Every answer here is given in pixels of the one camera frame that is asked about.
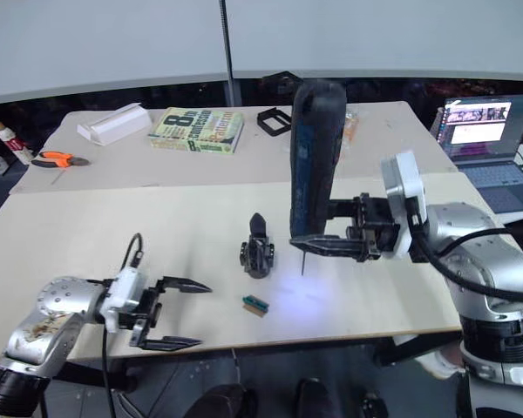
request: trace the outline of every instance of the floor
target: floor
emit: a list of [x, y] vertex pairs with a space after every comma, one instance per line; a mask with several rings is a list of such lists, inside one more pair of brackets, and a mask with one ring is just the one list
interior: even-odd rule
[[[234, 383], [240, 378], [258, 394], [261, 418], [291, 418], [297, 382], [317, 377], [331, 392], [339, 415], [358, 417], [357, 401], [365, 389], [385, 400], [391, 418], [455, 417], [458, 376], [439, 381], [415, 361], [393, 367], [376, 367], [372, 345], [309, 348], [272, 354], [236, 352], [212, 360], [167, 361], [161, 357], [131, 361], [130, 373], [139, 379], [138, 388], [128, 395], [149, 414], [155, 398], [167, 387], [151, 417], [181, 418], [187, 409], [215, 385]], [[54, 381], [46, 392], [49, 416], [62, 418], [107, 417], [105, 391]], [[117, 416], [127, 416], [118, 407]]]

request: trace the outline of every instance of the power drill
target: power drill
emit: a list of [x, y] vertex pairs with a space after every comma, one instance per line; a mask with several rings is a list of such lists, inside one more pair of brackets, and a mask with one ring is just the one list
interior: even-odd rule
[[317, 80], [296, 92], [290, 137], [291, 238], [323, 234], [346, 109], [340, 84]]

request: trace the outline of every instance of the small green object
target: small green object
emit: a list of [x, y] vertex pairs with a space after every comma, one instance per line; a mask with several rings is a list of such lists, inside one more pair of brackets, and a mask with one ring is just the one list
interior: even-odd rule
[[263, 300], [259, 300], [258, 298], [256, 298], [255, 296], [252, 296], [251, 294], [249, 296], [244, 296], [242, 298], [242, 301], [246, 304], [246, 305], [249, 305], [255, 309], [258, 309], [262, 312], [264, 312], [265, 314], [268, 312], [269, 310], [269, 304], [264, 302]]

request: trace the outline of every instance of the laptop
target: laptop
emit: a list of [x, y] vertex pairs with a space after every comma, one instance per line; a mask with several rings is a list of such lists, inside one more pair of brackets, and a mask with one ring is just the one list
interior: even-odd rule
[[523, 211], [523, 95], [448, 98], [437, 140], [495, 213]]

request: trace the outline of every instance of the person's foot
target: person's foot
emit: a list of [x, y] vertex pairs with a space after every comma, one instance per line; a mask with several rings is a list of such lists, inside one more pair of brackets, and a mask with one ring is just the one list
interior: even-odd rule
[[298, 383], [295, 418], [338, 418], [328, 390], [318, 379]]

